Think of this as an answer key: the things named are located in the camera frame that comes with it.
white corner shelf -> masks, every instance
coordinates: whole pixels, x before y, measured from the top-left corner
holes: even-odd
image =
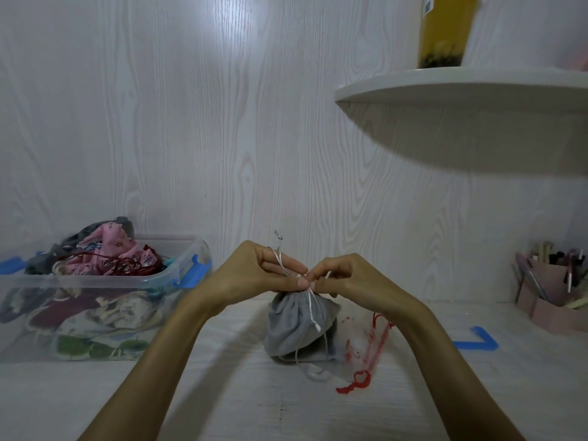
[[[416,69],[339,88],[335,102],[588,113],[588,73],[558,69]]]

blue clip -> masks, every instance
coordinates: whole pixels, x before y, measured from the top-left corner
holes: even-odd
[[[12,257],[0,262],[0,275],[10,275],[26,268],[26,261],[20,257]]]
[[[173,280],[173,285],[176,288],[194,288],[212,266],[212,260],[207,265],[198,263],[198,254],[192,257],[192,263],[194,263],[194,266],[187,271],[182,281],[178,283],[177,279]]]
[[[470,328],[472,332],[480,336],[484,341],[483,342],[458,342],[453,341],[455,348],[458,350],[484,350],[484,351],[494,351],[498,348],[498,344],[494,339],[492,339],[491,335],[489,335],[484,328],[481,326],[472,326]]]

white drawstring cord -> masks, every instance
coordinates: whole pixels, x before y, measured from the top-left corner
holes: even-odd
[[[276,234],[277,238],[280,241],[282,241],[283,238],[282,238],[282,236],[280,234],[278,234],[277,230],[274,230],[273,232]],[[284,265],[282,263],[282,251],[280,250],[280,243],[278,243],[278,245],[277,245],[277,251],[275,249],[271,248],[271,247],[270,247],[270,249],[272,250],[273,254],[276,256],[276,260],[280,264],[280,267],[282,268],[282,270],[284,272],[284,275],[287,276],[287,277],[291,277],[290,273],[286,270],[286,268],[284,267]],[[315,317],[314,317],[314,314],[312,312],[312,300],[313,299],[315,300],[316,306],[317,306],[318,309],[320,309],[319,308],[319,301],[315,297],[315,294],[314,294],[313,290],[310,289],[310,287],[308,287],[306,289],[306,291],[308,292],[308,311],[310,311],[310,314],[311,314],[311,322],[315,324],[316,332],[317,333],[320,333],[321,327],[316,322]],[[328,362],[329,361],[329,342],[327,341],[326,332],[323,333],[323,338],[325,339],[325,362]],[[296,362],[296,365],[299,367],[299,364],[298,364],[298,348],[296,349],[296,351],[294,351],[294,361]],[[325,371],[325,369],[326,369],[326,363],[325,363],[325,365],[324,365],[324,367],[323,367],[323,369],[321,371],[319,371],[316,374],[310,374],[309,377],[311,379],[312,378],[315,378],[315,377],[321,375]]]

container with yellow liquid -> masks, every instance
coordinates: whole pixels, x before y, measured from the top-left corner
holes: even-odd
[[[423,0],[419,68],[460,66],[478,0]]]

forearm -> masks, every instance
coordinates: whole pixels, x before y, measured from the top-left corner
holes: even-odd
[[[523,440],[425,306],[399,325],[447,430],[456,440]]]
[[[157,438],[196,336],[211,315],[199,292],[178,305],[80,441]]]

